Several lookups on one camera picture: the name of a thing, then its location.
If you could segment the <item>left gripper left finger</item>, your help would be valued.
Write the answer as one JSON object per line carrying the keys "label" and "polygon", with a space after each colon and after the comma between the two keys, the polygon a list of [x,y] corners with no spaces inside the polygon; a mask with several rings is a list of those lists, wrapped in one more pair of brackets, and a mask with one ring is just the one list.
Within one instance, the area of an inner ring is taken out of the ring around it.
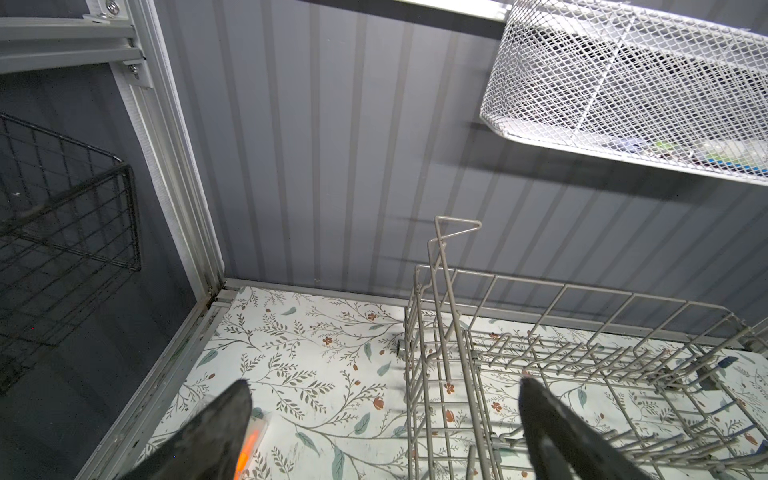
{"label": "left gripper left finger", "polygon": [[232,480],[251,410],[248,383],[235,381],[122,478]]}

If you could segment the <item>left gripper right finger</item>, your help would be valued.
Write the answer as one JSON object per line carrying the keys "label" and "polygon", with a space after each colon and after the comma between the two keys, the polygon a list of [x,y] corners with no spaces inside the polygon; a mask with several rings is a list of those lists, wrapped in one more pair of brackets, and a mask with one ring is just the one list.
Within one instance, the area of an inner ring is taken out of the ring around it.
{"label": "left gripper right finger", "polygon": [[650,477],[536,379],[520,380],[518,408],[537,479]]}

